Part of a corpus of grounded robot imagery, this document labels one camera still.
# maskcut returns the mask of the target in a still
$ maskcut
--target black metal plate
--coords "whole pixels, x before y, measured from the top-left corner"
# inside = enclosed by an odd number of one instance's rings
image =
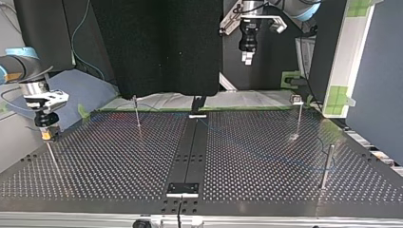
[[[140,120],[139,128],[133,112],[97,113],[72,127],[53,145],[57,165],[43,147],[1,174],[0,210],[170,213],[165,193],[177,179],[171,169],[186,115],[140,113]]]
[[[168,186],[168,194],[198,194],[198,183],[170,183]]]
[[[403,180],[392,169],[315,111],[303,111],[299,128],[297,116],[209,113],[192,150],[205,161],[191,165],[186,178],[201,183],[198,215],[403,218]],[[334,169],[321,191],[322,151],[331,143]]]

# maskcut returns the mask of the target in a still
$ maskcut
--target metal rod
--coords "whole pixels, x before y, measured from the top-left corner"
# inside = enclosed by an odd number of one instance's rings
[[[325,168],[323,170],[322,181],[320,182],[320,189],[326,189],[326,181],[329,175],[330,165],[332,163],[333,153],[335,152],[335,146],[331,144],[326,158]]]
[[[137,126],[141,127],[142,125],[140,124],[139,110],[138,110],[137,96],[136,95],[133,96],[133,104],[134,104],[134,109],[136,110]]]
[[[303,104],[299,106],[298,125],[301,122]]]
[[[51,146],[50,146],[50,143],[47,142],[46,145],[48,146],[48,150],[49,150],[51,159],[53,160],[53,162],[57,163],[56,158],[54,157],[54,154],[53,154],[53,149],[52,149]]]

